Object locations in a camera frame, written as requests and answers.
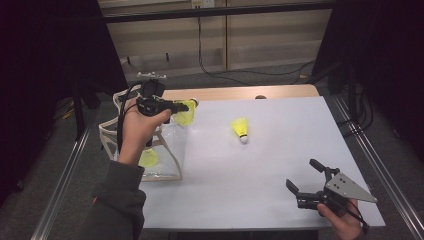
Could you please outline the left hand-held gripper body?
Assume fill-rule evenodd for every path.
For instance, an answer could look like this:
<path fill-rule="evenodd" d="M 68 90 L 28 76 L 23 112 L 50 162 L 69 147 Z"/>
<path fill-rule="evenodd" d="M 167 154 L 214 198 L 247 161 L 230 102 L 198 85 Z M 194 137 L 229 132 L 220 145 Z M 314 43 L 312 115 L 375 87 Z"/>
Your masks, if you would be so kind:
<path fill-rule="evenodd" d="M 138 111 L 146 116 L 155 116 L 166 109 L 172 109 L 173 103 L 164 100 L 162 95 L 165 85 L 160 80 L 166 76 L 157 75 L 155 72 L 143 74 L 137 73 L 137 77 L 142 79 L 141 87 L 138 90 L 140 97 L 136 100 Z"/>

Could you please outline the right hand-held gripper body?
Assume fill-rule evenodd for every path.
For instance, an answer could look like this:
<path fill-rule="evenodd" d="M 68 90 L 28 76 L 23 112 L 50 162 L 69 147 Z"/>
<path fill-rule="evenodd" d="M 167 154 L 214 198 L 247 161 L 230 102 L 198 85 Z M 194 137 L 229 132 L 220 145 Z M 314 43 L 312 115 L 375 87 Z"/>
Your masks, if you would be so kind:
<path fill-rule="evenodd" d="M 370 203 L 377 202 L 376 197 L 359 186 L 338 168 L 316 167 L 316 170 L 325 176 L 324 187 L 316 193 L 304 193 L 295 188 L 297 206 L 300 209 L 316 210 L 318 204 L 324 204 L 333 213 L 338 213 L 342 210 L 351 216 L 358 217 L 358 215 L 348 209 L 351 199 Z"/>

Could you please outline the yellow shuttlecock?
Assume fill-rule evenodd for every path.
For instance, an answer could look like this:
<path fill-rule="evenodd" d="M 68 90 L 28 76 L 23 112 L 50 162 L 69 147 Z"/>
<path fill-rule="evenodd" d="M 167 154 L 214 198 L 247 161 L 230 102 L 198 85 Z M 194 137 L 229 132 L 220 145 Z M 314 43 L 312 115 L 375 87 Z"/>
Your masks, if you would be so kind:
<path fill-rule="evenodd" d="M 199 105 L 197 99 L 192 98 L 189 100 L 177 100 L 177 103 L 181 103 L 185 105 L 188 110 L 187 111 L 179 111 L 172 115 L 173 121 L 178 123 L 181 126 L 188 126 L 194 120 L 195 109 Z"/>
<path fill-rule="evenodd" d="M 145 149 L 139 159 L 139 165 L 141 167 L 152 167 L 158 162 L 158 155 L 153 148 Z"/>
<path fill-rule="evenodd" d="M 248 119 L 247 118 L 238 118 L 231 122 L 231 127 L 233 131 L 239 137 L 239 140 L 246 144 L 248 142 Z"/>

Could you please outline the clear bag with beige trim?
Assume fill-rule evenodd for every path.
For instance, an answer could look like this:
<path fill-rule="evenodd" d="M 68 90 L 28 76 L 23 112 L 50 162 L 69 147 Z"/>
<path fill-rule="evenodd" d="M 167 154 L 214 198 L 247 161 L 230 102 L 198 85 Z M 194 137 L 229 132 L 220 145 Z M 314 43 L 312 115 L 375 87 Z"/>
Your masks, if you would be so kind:
<path fill-rule="evenodd" d="M 133 87 L 130 91 L 124 90 L 113 95 L 113 103 L 121 113 L 122 103 L 128 106 L 125 97 L 139 98 L 140 86 Z M 187 127 L 173 121 L 172 115 L 168 123 L 159 126 L 145 149 L 153 148 L 158 155 L 158 162 L 145 168 L 142 180 L 147 181 L 172 181 L 183 178 L 183 163 L 186 147 Z"/>

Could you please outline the person's left hand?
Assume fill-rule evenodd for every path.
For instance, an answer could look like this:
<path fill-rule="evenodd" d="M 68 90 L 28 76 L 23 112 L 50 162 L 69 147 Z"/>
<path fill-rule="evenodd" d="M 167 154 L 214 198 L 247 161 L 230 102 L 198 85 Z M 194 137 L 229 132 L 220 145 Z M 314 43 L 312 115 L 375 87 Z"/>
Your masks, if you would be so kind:
<path fill-rule="evenodd" d="M 166 122 L 170 116 L 169 109 L 152 117 L 144 116 L 138 111 L 136 100 L 132 99 L 126 108 L 118 162 L 137 167 L 140 156 L 156 128 Z"/>

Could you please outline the person's right hand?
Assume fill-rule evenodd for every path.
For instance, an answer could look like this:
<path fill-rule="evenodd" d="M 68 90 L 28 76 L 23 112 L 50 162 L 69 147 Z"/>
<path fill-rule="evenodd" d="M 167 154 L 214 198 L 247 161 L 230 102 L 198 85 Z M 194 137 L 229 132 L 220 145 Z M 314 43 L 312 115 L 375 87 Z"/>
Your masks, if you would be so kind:
<path fill-rule="evenodd" d="M 336 215 L 324 204 L 318 204 L 317 210 L 331 223 L 337 240 L 358 240 L 364 236 L 360 221 L 348 213 Z"/>

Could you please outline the white table sheet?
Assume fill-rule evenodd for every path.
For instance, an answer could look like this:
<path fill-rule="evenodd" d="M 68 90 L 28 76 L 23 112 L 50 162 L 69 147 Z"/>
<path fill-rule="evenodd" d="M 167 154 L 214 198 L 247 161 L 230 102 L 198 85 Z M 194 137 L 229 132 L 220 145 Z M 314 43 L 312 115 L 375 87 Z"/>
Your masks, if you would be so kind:
<path fill-rule="evenodd" d="M 248 142 L 231 127 L 248 119 Z M 203 101 L 188 128 L 183 178 L 144 182 L 145 228 L 171 231 L 317 229 L 326 219 L 300 209 L 286 188 L 325 183 L 316 159 L 359 186 L 365 181 L 321 97 Z"/>

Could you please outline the black metal stand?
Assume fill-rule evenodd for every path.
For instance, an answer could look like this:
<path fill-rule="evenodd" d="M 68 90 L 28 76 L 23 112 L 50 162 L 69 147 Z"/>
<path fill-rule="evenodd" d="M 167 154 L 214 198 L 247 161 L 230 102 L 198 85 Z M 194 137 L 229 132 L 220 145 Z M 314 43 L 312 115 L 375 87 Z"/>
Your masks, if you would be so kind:
<path fill-rule="evenodd" d="M 75 81 L 72 86 L 72 99 L 74 102 L 74 113 L 77 127 L 76 140 L 79 141 L 85 130 L 85 120 L 79 84 L 77 81 Z"/>

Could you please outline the beige cabinet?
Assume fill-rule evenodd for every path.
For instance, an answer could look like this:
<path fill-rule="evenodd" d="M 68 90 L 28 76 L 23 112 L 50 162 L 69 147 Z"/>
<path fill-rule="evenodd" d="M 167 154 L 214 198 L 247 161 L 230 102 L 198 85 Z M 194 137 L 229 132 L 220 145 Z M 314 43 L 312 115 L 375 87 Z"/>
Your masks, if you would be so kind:
<path fill-rule="evenodd" d="M 215 7 L 318 0 L 215 0 Z M 193 9 L 191 0 L 98 0 L 105 16 Z M 128 79 L 137 72 L 168 78 L 203 71 L 297 64 L 316 58 L 331 11 L 306 10 L 234 16 L 110 23 Z"/>

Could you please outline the black curtain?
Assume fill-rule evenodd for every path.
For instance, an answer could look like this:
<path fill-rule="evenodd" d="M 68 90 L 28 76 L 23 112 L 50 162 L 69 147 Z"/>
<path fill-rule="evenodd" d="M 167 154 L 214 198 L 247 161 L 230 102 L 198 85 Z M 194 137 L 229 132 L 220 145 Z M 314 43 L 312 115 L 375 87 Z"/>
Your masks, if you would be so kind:
<path fill-rule="evenodd" d="M 424 0 L 333 0 L 313 73 L 338 63 L 424 162 Z"/>
<path fill-rule="evenodd" d="M 127 88 L 99 0 L 0 0 L 0 206 L 40 153 L 63 98 Z"/>

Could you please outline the aluminium frame rail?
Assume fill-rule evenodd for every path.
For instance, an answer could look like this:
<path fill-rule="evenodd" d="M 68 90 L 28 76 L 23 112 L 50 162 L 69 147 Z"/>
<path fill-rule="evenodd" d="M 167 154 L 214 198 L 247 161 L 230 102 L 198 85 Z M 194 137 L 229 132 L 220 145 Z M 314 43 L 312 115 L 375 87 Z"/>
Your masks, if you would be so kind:
<path fill-rule="evenodd" d="M 349 121 L 349 108 L 340 96 L 330 98 L 334 117 L 343 122 L 344 140 L 378 198 L 383 227 L 373 227 L 374 240 L 424 240 L 424 164 L 392 132 L 390 124 L 374 110 L 369 128 Z"/>
<path fill-rule="evenodd" d="M 69 187 L 73 173 L 80 160 L 80 156 L 85 148 L 91 130 L 97 117 L 97 110 L 90 110 L 87 114 L 87 126 L 83 128 L 83 132 L 79 139 L 75 142 L 70 156 L 66 161 L 66 165 L 60 175 L 56 187 L 49 199 L 49 202 L 38 221 L 31 240 L 48 240 L 51 229 L 57 217 L 57 214 L 64 201 L 65 193 Z"/>

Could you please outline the white wall socket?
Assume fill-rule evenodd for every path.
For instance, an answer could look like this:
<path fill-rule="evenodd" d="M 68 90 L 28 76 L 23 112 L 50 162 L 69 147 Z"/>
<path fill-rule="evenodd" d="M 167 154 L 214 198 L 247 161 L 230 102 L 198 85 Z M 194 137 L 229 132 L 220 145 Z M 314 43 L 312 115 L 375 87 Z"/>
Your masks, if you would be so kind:
<path fill-rule="evenodd" d="M 191 0 L 191 5 L 193 9 L 214 8 L 215 0 Z"/>

